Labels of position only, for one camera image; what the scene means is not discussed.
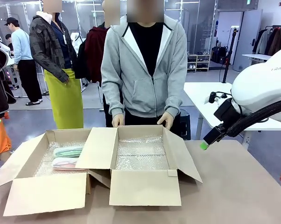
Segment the shoe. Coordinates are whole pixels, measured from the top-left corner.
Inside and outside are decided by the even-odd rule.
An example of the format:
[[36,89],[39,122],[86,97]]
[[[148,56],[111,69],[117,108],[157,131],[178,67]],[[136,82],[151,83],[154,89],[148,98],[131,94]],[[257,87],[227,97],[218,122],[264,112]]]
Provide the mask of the shoe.
[[38,103],[33,103],[33,102],[28,102],[27,104],[25,104],[26,106],[34,106],[34,105],[39,105],[40,102]]

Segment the black shirt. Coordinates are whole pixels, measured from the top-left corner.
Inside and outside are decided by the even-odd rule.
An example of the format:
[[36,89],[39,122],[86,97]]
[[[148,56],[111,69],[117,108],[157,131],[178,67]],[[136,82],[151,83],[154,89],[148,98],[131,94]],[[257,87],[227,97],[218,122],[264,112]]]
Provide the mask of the black shirt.
[[12,44],[12,43],[10,43],[10,44],[8,45],[8,47],[11,49],[11,51],[13,51],[13,50],[14,50],[14,48],[13,48],[13,44]]
[[163,23],[156,22],[151,27],[143,27],[137,22],[129,22],[129,27],[144,57],[148,72],[153,77],[161,44]]

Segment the white shelf unit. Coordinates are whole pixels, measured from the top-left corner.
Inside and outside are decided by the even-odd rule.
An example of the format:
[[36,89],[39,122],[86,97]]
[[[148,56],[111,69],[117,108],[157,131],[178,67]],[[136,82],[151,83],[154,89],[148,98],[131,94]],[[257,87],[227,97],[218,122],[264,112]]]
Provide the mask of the white shelf unit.
[[[197,72],[197,71],[202,71],[202,70],[207,70],[207,71],[209,71],[209,68],[210,68],[210,61],[211,61],[211,55],[188,55],[187,56],[188,58],[190,57],[190,58],[195,58],[195,61],[193,61],[193,62],[188,62],[187,63],[187,72]],[[197,66],[199,65],[199,64],[201,64],[201,63],[204,63],[204,64],[207,64],[207,67],[206,68],[197,68]],[[190,65],[195,65],[195,69],[189,69],[189,66]]]

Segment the cardboard box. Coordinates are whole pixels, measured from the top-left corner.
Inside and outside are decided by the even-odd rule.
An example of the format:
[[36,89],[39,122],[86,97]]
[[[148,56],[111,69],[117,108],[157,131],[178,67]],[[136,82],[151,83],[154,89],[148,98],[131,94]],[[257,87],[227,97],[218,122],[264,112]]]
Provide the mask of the cardboard box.
[[[162,136],[169,169],[115,169],[119,140],[152,135]],[[86,141],[76,167],[89,170],[34,177],[50,142],[71,141]],[[202,182],[184,141],[162,126],[46,131],[23,142],[0,168],[0,187],[12,182],[4,216],[83,208],[89,174],[110,188],[110,205],[180,206],[178,169]]]
[[88,171],[34,177],[50,142],[86,141],[91,129],[46,131],[23,142],[0,168],[0,186],[12,182],[3,216],[71,210],[85,206]]
[[[144,136],[162,136],[169,169],[115,169],[119,140]],[[183,139],[162,126],[93,128],[76,167],[110,188],[110,205],[181,206],[178,170],[202,182]]]

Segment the maroon jacket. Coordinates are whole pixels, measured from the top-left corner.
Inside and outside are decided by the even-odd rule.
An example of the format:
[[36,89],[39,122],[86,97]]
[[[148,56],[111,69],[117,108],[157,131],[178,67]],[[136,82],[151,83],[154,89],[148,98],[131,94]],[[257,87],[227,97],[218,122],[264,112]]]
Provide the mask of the maroon jacket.
[[99,27],[93,27],[86,37],[84,53],[87,66],[89,68],[91,80],[93,83],[99,82],[101,86],[101,64],[104,53],[104,43],[108,29],[103,23]]

